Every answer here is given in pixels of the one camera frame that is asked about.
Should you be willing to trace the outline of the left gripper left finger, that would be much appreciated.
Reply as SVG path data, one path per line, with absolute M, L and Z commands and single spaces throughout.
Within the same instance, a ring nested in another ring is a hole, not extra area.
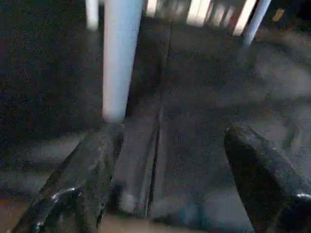
M 109 201 L 124 126 L 89 133 L 47 179 L 14 233 L 96 233 Z

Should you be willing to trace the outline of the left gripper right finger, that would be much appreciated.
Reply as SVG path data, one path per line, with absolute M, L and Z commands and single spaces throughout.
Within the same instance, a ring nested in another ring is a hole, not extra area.
M 230 126 L 224 147 L 234 181 L 256 233 L 309 233 L 311 184 L 247 124 Z

